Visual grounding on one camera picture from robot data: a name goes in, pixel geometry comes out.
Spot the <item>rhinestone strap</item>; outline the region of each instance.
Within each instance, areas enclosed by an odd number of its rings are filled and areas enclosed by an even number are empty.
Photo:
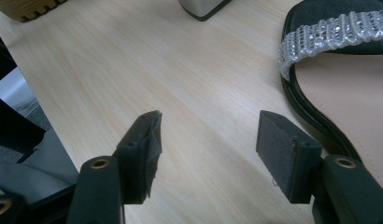
[[[312,26],[301,26],[287,34],[279,51],[281,75],[289,80],[289,70],[305,57],[331,49],[383,39],[383,10],[355,13],[319,21]]]

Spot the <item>sandal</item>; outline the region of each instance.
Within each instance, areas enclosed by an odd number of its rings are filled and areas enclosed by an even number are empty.
[[[66,0],[0,0],[0,11],[15,21],[30,21]]]
[[[383,0],[304,0],[282,40],[291,106],[383,188]]]

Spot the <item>sparkly silver strap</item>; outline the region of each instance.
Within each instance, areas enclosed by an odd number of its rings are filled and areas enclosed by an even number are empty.
[[[355,13],[301,26],[287,34],[279,51],[281,75],[289,80],[289,70],[305,57],[331,49],[341,49],[361,42],[383,39],[383,10]]]

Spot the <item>light wood surface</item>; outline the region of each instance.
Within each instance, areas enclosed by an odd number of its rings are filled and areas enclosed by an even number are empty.
[[[255,152],[260,110],[301,125],[277,66],[297,3],[234,0],[199,22],[177,0],[70,0],[27,23],[0,12],[0,35],[77,168],[163,112],[151,198],[127,223],[313,223]]]

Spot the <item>wooden table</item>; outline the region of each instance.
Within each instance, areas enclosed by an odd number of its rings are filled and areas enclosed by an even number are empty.
[[[199,22],[176,0],[70,0],[27,23],[0,12],[0,35],[77,168],[163,112],[151,198],[127,223],[313,223],[255,152],[260,110],[302,124],[277,65],[298,2],[234,0]]]

